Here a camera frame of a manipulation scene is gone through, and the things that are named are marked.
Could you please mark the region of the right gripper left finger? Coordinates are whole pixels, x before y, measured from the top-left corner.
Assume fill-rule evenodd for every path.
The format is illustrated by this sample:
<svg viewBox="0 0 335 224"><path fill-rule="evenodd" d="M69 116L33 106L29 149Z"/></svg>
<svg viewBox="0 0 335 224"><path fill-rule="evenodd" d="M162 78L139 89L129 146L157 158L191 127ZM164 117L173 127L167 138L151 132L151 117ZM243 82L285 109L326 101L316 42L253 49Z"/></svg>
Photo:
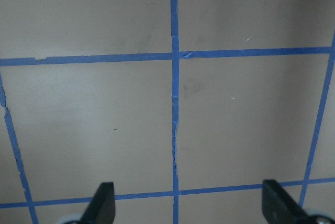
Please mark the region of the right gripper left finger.
<svg viewBox="0 0 335 224"><path fill-rule="evenodd" d="M81 216L81 223L112 224L115 220L116 204L113 182L99 185L88 207Z"/></svg>

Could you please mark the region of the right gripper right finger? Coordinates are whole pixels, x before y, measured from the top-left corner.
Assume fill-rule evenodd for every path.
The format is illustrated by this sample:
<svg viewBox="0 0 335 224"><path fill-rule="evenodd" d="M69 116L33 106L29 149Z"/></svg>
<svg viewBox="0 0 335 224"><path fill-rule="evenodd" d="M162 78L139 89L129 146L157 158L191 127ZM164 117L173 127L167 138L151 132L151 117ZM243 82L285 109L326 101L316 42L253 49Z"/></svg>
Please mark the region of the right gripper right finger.
<svg viewBox="0 0 335 224"><path fill-rule="evenodd" d="M271 224L306 222L306 212L276 180L262 182L262 214Z"/></svg>

